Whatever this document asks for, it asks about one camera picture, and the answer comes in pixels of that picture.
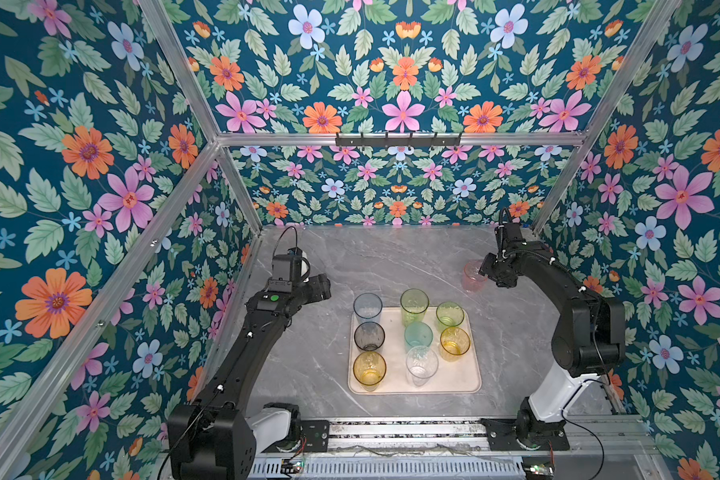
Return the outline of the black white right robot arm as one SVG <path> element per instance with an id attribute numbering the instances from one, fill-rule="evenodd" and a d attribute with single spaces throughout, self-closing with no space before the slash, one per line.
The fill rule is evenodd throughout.
<path id="1" fill-rule="evenodd" d="M 509 248 L 486 255 L 479 274 L 500 288 L 531 280 L 559 313 L 550 349 L 554 363 L 540 386 L 521 402 L 514 441 L 528 450 L 565 441 L 570 407 L 626 356 L 623 304 L 585 286 L 543 250 Z"/>

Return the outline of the teal short glass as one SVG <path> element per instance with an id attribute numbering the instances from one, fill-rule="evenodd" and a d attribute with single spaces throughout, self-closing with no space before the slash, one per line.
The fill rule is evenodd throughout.
<path id="1" fill-rule="evenodd" d="M 432 344 L 434 335 L 428 324 L 422 321 L 415 321 L 405 327 L 403 338 L 405 350 L 410 351 L 416 347 L 429 348 Z"/>

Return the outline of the grey tall glass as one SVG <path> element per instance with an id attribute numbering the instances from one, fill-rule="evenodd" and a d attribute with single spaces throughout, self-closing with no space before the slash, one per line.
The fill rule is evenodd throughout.
<path id="1" fill-rule="evenodd" d="M 384 328 L 376 322 L 364 322 L 357 326 L 353 334 L 355 346 L 363 352 L 376 351 L 385 342 Z"/>

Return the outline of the clear short glass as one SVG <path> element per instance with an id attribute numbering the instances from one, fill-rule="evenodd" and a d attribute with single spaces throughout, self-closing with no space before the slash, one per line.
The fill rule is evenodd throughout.
<path id="1" fill-rule="evenodd" d="M 428 383 L 438 372 L 439 358 L 429 347 L 412 347 L 406 354 L 407 379 L 415 386 Z"/>

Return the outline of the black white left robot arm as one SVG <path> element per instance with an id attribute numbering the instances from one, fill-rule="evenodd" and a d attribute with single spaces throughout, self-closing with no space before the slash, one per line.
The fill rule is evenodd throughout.
<path id="1" fill-rule="evenodd" d="M 281 429 L 257 434 L 245 416 L 253 387 L 277 341 L 307 304 L 331 298 L 331 283 L 319 274 L 290 286 L 270 280 L 246 303 L 240 335 L 216 373 L 168 419 L 169 451 L 164 461 L 175 479 L 246 479 L 258 453 L 288 437 L 292 412 L 263 414 Z"/>

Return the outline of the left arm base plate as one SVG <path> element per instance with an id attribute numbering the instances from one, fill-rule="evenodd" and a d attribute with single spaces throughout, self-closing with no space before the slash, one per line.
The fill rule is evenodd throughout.
<path id="1" fill-rule="evenodd" d="M 325 419 L 291 422 L 286 436 L 264 449 L 265 453 L 324 453 L 328 450 L 331 423 Z"/>

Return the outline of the blue tall glass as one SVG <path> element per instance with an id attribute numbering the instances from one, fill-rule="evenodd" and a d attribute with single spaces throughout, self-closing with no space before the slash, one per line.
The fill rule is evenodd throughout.
<path id="1" fill-rule="evenodd" d="M 383 301 L 375 293 L 361 293 L 353 302 L 354 317 L 359 324 L 378 323 L 383 311 Z"/>

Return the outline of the green short glass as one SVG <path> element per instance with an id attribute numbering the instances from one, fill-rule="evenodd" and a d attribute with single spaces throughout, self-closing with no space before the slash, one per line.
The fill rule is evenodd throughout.
<path id="1" fill-rule="evenodd" d="M 451 327 L 459 327 L 465 316 L 465 311 L 458 303 L 443 302 L 436 308 L 436 327 L 440 332 Z"/>

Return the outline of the yellow tall glass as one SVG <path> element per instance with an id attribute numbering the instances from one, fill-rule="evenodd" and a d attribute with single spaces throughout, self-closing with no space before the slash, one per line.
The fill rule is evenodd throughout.
<path id="1" fill-rule="evenodd" d="M 352 372 L 355 380 L 366 391 L 374 391 L 384 380 L 387 363 L 376 351 L 364 351 L 353 362 Z"/>

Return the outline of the pink short glass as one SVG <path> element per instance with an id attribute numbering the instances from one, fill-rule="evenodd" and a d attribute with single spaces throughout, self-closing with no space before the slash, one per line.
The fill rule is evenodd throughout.
<path id="1" fill-rule="evenodd" d="M 461 285 L 464 291 L 475 293 L 483 288 L 487 278 L 480 274 L 482 263 L 482 260 L 470 260 L 465 264 L 461 278 Z"/>

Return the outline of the beige plastic tray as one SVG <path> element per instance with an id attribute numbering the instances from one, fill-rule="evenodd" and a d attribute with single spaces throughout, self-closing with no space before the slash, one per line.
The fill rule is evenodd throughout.
<path id="1" fill-rule="evenodd" d="M 384 342 L 378 349 L 386 362 L 386 374 L 372 387 L 365 387 L 354 374 L 354 363 L 362 350 L 355 342 L 355 331 L 360 325 L 357 317 L 350 324 L 347 381 L 350 390 L 359 395 L 435 395 L 435 394 L 472 394 L 480 390 L 482 379 L 476 350 L 471 347 L 456 361 L 448 361 L 441 356 L 440 335 L 437 328 L 436 309 L 430 307 L 422 323 L 433 332 L 429 349 L 438 361 L 438 369 L 422 385 L 414 383 L 414 377 L 406 365 L 408 350 L 404 339 L 405 327 L 399 307 L 385 307 L 378 324 L 384 329 Z"/>

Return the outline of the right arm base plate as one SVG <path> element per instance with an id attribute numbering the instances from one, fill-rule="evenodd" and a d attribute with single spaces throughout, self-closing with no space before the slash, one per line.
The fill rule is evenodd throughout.
<path id="1" fill-rule="evenodd" d="M 520 419 L 481 419 L 492 451 L 568 451 L 565 421 L 547 423 Z"/>

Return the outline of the yellow short glass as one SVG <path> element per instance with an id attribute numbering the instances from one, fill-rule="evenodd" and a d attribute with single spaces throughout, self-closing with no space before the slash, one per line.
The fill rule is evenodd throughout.
<path id="1" fill-rule="evenodd" d="M 471 349 L 469 334 L 459 327 L 448 327 L 440 335 L 439 353 L 447 362 L 456 362 Z"/>

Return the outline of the light green tall glass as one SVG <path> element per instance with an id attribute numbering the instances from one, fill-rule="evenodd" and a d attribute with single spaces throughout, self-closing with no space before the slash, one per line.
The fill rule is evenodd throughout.
<path id="1" fill-rule="evenodd" d="M 430 306 L 428 295 L 421 289 L 411 288 L 400 297 L 401 320 L 404 327 L 424 319 Z"/>

